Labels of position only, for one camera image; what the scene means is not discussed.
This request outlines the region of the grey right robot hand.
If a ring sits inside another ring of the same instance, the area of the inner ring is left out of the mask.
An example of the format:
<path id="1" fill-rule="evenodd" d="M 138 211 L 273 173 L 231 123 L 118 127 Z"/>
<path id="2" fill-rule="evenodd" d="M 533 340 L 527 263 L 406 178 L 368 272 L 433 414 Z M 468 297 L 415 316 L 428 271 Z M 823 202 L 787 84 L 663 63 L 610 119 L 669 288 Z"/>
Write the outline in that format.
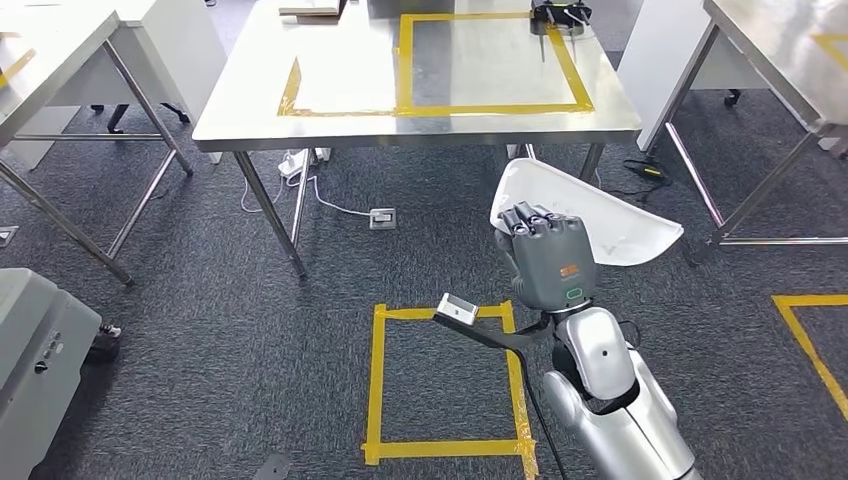
<path id="1" fill-rule="evenodd" d="M 593 300 L 597 265 L 578 216 L 519 202 L 498 213 L 496 244 L 511 269 L 512 287 L 528 308 L 561 312 Z"/>

